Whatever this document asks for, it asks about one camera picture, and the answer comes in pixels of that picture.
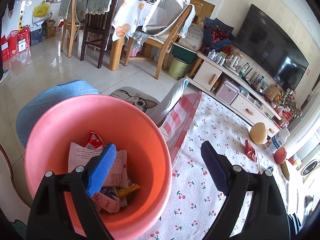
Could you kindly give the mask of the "light wooden chair right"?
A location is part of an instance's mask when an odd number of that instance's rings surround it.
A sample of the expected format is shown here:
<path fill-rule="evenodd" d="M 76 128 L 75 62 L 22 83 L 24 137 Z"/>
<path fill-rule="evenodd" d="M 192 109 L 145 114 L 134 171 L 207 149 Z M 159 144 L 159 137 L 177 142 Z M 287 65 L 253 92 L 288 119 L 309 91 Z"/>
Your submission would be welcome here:
<path fill-rule="evenodd" d="M 195 16 L 195 8 L 192 4 L 187 5 L 171 25 L 157 34 L 151 35 L 143 31 L 136 31 L 129 37 L 127 52 L 124 59 L 124 66 L 127 66 L 130 60 L 134 58 L 130 55 L 134 45 L 145 45 L 144 55 L 137 57 L 137 60 L 150 60 L 151 48 L 159 49 L 159 57 L 155 73 L 155 79 L 158 79 L 162 70 L 164 60 L 168 60 L 167 54 L 171 46 L 178 38 L 185 38 L 188 28 L 190 27 Z"/>

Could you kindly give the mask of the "cat print seat cushion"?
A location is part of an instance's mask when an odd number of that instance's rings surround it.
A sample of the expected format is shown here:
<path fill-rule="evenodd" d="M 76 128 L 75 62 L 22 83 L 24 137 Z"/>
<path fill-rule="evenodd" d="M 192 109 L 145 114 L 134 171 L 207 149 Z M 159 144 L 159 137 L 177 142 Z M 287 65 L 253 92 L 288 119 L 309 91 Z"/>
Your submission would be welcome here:
<path fill-rule="evenodd" d="M 160 102 L 142 91 L 133 87 L 121 87 L 113 91 L 109 96 L 126 101 L 129 104 L 137 107 L 145 114 L 152 113 Z"/>

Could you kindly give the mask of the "dark wooden chair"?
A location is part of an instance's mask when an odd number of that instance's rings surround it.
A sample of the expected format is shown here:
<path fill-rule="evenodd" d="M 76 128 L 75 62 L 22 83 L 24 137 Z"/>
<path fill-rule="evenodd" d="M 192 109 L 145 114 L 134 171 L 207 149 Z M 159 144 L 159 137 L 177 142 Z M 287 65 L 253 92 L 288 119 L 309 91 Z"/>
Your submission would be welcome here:
<path fill-rule="evenodd" d="M 80 60 L 84 61 L 87 46 L 98 48 L 98 69 L 108 46 L 117 4 L 118 0 L 87 0 Z"/>

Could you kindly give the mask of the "black flat television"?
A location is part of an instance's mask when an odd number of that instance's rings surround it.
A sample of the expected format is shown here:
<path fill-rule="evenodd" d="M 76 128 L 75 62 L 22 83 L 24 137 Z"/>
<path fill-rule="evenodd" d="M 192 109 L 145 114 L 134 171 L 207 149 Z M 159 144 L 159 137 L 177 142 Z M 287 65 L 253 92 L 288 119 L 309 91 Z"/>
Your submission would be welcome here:
<path fill-rule="evenodd" d="M 259 64 L 283 90 L 293 92 L 309 65 L 289 35 L 253 4 L 233 44 Z"/>

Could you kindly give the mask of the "pink storage box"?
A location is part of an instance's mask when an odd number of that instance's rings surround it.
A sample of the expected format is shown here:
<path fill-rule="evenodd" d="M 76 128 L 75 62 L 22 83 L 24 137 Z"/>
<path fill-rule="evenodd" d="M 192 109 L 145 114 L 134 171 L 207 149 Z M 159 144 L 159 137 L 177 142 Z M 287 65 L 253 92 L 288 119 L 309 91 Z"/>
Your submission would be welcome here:
<path fill-rule="evenodd" d="M 236 87 L 231 81 L 224 80 L 219 85 L 216 96 L 227 104 L 231 104 L 236 96 L 239 94 L 240 89 Z"/>

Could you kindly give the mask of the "red snack wrapper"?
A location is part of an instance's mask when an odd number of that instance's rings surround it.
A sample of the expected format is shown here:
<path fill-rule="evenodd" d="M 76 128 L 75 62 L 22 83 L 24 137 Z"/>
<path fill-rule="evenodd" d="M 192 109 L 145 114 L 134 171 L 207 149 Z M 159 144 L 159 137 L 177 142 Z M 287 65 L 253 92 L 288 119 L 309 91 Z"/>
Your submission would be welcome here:
<path fill-rule="evenodd" d="M 255 163 L 257 162 L 255 150 L 253 146 L 248 142 L 248 140 L 245 140 L 245 155 Z"/>

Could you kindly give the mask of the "white tv cabinet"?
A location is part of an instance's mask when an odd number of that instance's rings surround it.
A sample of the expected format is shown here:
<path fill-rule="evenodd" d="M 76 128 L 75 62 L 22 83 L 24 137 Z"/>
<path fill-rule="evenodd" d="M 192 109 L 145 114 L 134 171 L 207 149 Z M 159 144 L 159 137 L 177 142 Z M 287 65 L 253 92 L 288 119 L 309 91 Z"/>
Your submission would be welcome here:
<path fill-rule="evenodd" d="M 276 124 L 280 116 L 263 96 L 255 92 L 235 72 L 201 52 L 197 53 L 194 66 L 185 77 L 193 86 L 212 96 L 250 125 L 264 123 L 269 137 L 281 130 Z"/>

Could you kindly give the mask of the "pink checkered cloth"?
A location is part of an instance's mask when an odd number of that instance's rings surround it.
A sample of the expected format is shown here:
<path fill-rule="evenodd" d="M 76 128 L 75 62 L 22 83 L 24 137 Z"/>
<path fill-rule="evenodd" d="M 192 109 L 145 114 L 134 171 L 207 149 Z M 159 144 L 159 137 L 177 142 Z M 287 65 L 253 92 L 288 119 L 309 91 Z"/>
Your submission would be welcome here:
<path fill-rule="evenodd" d="M 171 162 L 174 163 L 190 123 L 196 113 L 202 92 L 184 94 L 167 115 L 162 128 L 166 131 Z"/>

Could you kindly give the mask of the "white milk carton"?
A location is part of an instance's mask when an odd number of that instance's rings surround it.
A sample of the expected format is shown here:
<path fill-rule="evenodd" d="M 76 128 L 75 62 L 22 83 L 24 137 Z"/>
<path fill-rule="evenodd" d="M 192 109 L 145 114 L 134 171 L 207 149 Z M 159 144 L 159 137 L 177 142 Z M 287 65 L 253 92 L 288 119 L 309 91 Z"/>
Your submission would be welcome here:
<path fill-rule="evenodd" d="M 290 132 L 287 128 L 279 131 L 276 135 L 274 135 L 271 139 L 263 144 L 264 152 L 267 155 L 271 155 L 276 152 L 287 140 L 290 136 Z"/>

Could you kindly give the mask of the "light wooden chair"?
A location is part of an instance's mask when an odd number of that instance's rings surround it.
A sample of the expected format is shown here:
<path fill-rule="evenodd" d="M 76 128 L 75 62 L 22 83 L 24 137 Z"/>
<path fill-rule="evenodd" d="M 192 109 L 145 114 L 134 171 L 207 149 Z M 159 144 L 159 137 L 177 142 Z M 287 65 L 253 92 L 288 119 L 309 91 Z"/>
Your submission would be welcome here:
<path fill-rule="evenodd" d="M 167 54 L 171 46 L 178 38 L 185 38 L 188 28 L 190 27 L 195 16 L 195 8 L 192 4 L 187 5 L 171 25 L 157 34 L 151 35 L 143 31 L 136 31 L 129 37 L 127 52 L 124 59 L 124 66 L 127 66 L 130 60 L 134 58 L 130 55 L 134 45 L 145 45 L 144 55 L 137 57 L 137 60 L 150 60 L 151 48 L 159 49 L 159 57 L 155 73 L 155 79 L 158 79 L 162 70 L 164 60 L 168 60 Z"/>
<path fill-rule="evenodd" d="M 83 23 L 77 17 L 76 6 L 77 0 L 61 0 L 59 9 L 59 16 L 63 20 L 60 51 L 63 51 L 66 41 L 68 57 L 72 55 L 73 43 L 78 31 L 83 29 Z"/>

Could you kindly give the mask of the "red apple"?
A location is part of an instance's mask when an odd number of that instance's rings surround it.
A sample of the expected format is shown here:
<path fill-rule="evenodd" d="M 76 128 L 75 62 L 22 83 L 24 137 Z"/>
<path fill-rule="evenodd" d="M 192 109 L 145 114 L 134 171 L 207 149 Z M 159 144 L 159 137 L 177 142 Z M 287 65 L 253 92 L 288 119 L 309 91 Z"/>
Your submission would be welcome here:
<path fill-rule="evenodd" d="M 274 161 L 278 164 L 278 165 L 281 165 L 285 159 L 286 159 L 286 149 L 284 147 L 280 147 L 278 148 L 274 155 Z"/>

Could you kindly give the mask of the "pink plastic trash bucket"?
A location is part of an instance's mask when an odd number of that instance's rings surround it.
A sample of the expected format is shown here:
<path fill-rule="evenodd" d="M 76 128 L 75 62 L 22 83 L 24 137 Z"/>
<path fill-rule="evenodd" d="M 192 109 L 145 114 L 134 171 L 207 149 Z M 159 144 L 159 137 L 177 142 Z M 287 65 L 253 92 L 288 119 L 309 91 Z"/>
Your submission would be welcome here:
<path fill-rule="evenodd" d="M 135 239 L 162 215 L 171 191 L 171 159 L 158 127 L 140 109 L 105 95 L 82 95 L 64 100 L 44 113 L 29 135 L 25 150 L 25 177 L 36 194 L 47 171 L 68 170 L 71 143 L 84 145 L 93 131 L 103 142 L 127 151 L 128 178 L 139 185 L 127 207 L 101 215 L 115 239 Z"/>

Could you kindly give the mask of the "washing machine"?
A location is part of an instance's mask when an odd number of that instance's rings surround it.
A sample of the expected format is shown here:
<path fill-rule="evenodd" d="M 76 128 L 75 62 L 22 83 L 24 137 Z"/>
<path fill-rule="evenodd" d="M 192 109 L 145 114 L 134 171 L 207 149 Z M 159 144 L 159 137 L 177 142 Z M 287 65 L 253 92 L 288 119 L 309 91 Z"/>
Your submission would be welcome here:
<path fill-rule="evenodd" d="M 319 159 L 312 159 L 301 169 L 300 175 L 303 178 L 306 178 L 318 165 Z"/>

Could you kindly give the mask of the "yellow banana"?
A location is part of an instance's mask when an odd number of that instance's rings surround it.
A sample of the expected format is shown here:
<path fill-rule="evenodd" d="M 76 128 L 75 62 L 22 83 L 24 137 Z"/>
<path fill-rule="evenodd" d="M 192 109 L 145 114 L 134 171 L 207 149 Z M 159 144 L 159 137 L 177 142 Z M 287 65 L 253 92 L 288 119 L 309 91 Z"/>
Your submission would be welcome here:
<path fill-rule="evenodd" d="M 288 170 L 288 168 L 287 168 L 287 164 L 286 164 L 285 162 L 283 162 L 283 163 L 280 165 L 280 167 L 281 167 L 281 171 L 282 171 L 282 173 L 283 173 L 283 176 L 285 177 L 285 179 L 286 179 L 287 181 L 289 181 L 289 179 L 290 179 L 290 174 L 289 174 L 289 170 Z"/>

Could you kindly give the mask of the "yellow round pear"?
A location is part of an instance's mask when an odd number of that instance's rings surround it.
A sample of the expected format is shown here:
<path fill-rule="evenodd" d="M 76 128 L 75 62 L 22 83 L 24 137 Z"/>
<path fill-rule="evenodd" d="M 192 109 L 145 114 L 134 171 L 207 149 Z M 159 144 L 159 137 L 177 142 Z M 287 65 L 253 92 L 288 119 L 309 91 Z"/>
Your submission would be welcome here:
<path fill-rule="evenodd" d="M 254 124 L 249 132 L 250 139 L 256 144 L 261 145 L 267 140 L 268 132 L 263 122 Z"/>

